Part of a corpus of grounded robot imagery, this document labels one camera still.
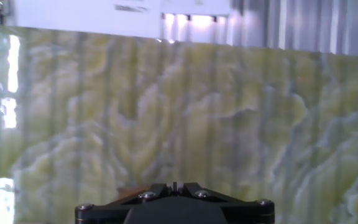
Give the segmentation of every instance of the black bracket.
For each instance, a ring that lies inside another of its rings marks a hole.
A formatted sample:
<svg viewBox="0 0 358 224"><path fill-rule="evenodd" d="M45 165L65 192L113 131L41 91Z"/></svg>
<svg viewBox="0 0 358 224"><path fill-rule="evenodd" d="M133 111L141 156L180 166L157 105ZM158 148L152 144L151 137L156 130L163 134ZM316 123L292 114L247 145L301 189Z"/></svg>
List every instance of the black bracket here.
<svg viewBox="0 0 358 224"><path fill-rule="evenodd" d="M197 183L179 187L174 182L172 186L153 184L147 190L107 205L80 205L75 208L75 223L272 224L274 208L274 203L267 199L244 202Z"/></svg>

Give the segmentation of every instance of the metal bolt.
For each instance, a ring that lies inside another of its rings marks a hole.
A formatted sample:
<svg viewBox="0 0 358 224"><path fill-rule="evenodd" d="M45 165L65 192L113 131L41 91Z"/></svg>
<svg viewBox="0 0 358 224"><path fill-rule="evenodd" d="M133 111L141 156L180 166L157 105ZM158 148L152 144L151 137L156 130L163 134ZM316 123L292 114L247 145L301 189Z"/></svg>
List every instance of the metal bolt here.
<svg viewBox="0 0 358 224"><path fill-rule="evenodd" d="M148 199L148 198L153 198L155 197L157 194L155 194L154 192L144 192L142 194L139 195L139 198L144 198L144 199Z"/></svg>
<svg viewBox="0 0 358 224"><path fill-rule="evenodd" d="M91 203L84 203L84 204L82 204L82 205L79 205L77 208L79 209L79 210L87 210L87 209L90 209L90 208L92 208L93 207L93 204L91 204Z"/></svg>
<svg viewBox="0 0 358 224"><path fill-rule="evenodd" d="M270 204L272 201L269 199L260 199L256 201L259 205L268 205Z"/></svg>
<svg viewBox="0 0 358 224"><path fill-rule="evenodd" d="M196 196L199 198L205 198L209 196L209 193L206 190L199 190L196 192Z"/></svg>

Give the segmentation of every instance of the corrugated wall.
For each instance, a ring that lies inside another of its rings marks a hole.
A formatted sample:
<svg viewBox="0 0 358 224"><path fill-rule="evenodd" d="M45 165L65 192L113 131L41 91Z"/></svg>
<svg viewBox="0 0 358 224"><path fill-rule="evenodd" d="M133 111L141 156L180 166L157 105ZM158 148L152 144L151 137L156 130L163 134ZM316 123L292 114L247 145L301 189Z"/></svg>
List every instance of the corrugated wall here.
<svg viewBox="0 0 358 224"><path fill-rule="evenodd" d="M358 0L233 0L215 24L187 19L166 15L164 38L358 55Z"/></svg>

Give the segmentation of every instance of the screw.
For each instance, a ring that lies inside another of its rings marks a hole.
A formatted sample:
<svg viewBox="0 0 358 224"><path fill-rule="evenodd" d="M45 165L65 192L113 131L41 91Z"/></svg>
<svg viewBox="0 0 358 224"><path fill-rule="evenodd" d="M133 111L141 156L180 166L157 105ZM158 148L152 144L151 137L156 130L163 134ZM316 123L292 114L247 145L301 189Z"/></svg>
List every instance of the screw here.
<svg viewBox="0 0 358 224"><path fill-rule="evenodd" d="M268 204L270 204L272 201L269 200L269 199L260 199L260 200L256 200L256 202L257 202L259 205L268 205Z"/></svg>
<svg viewBox="0 0 358 224"><path fill-rule="evenodd" d="M154 192L144 192L139 195L139 198L144 198L144 199L154 198L156 195L157 194L155 194Z"/></svg>
<svg viewBox="0 0 358 224"><path fill-rule="evenodd" d="M79 205L77 208L79 209L79 210L87 210L87 209L90 209L90 208L92 208L93 207L93 204L91 204L91 203L84 203L84 204L82 204L82 205Z"/></svg>
<svg viewBox="0 0 358 224"><path fill-rule="evenodd" d="M206 198L209 196L209 193L206 190L199 190L196 192L196 196L199 198Z"/></svg>

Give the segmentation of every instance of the bolt head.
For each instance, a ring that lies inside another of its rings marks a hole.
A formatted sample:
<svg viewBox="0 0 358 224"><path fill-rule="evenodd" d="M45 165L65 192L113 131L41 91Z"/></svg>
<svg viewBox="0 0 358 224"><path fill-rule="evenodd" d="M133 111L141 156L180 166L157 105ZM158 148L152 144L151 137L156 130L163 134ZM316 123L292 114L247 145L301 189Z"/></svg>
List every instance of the bolt head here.
<svg viewBox="0 0 358 224"><path fill-rule="evenodd" d="M259 205L268 205L268 204L270 204L272 201L269 200L269 199L260 199L260 200L256 200L256 202L257 202Z"/></svg>
<svg viewBox="0 0 358 224"><path fill-rule="evenodd" d="M199 190L196 192L196 196L199 198L209 197L209 193L206 190Z"/></svg>
<svg viewBox="0 0 358 224"><path fill-rule="evenodd" d="M147 199L147 198L154 198L157 194L154 193L154 192L144 192L142 194L139 195L139 198L144 198L144 199Z"/></svg>
<svg viewBox="0 0 358 224"><path fill-rule="evenodd" d="M87 210L87 209L90 209L90 208L92 208L93 207L93 204L91 204L91 203L84 203L84 204L82 204L82 205L79 205L77 208L79 209L79 210Z"/></svg>

